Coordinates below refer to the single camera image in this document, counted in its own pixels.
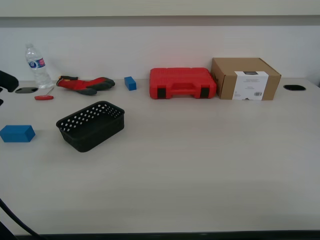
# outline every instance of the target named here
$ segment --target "brown box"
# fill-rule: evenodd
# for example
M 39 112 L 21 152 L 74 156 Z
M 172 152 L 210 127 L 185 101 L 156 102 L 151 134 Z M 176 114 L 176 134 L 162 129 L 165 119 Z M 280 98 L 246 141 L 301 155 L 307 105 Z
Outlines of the brown box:
M 212 59 L 211 74 L 217 84 L 217 95 L 220 99 L 233 99 L 238 75 L 241 72 L 265 72 L 268 76 L 262 100 L 273 100 L 281 75 L 261 58 L 224 58 Z

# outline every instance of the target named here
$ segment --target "white label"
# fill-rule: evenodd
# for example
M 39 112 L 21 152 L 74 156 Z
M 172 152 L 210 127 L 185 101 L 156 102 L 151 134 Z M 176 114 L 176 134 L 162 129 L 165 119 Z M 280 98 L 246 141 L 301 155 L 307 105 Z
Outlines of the white label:
M 269 75 L 264 71 L 235 71 L 233 100 L 262 100 Z

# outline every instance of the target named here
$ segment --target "red screwdriver handle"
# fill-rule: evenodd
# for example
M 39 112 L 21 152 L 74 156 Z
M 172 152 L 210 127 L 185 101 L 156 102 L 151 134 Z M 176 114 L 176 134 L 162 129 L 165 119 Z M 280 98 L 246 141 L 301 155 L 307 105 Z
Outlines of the red screwdriver handle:
M 51 95 L 41 95 L 41 96 L 35 96 L 34 97 L 35 100 L 51 100 L 54 99 L 54 96 Z

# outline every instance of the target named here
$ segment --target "small screwdriver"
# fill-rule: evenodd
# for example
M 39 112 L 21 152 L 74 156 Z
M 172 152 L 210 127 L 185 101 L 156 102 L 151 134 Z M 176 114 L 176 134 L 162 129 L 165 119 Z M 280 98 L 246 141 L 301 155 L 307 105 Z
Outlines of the small screwdriver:
M 46 95 L 35 96 L 35 100 L 51 100 L 54 99 L 54 96 L 49 95 L 55 87 L 53 87 Z

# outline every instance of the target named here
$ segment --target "bottle cap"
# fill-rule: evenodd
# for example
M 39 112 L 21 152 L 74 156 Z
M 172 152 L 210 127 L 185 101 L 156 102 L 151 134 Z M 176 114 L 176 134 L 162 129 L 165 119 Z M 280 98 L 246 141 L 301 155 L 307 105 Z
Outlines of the bottle cap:
M 32 48 L 34 45 L 30 42 L 26 43 L 25 46 L 29 49 Z

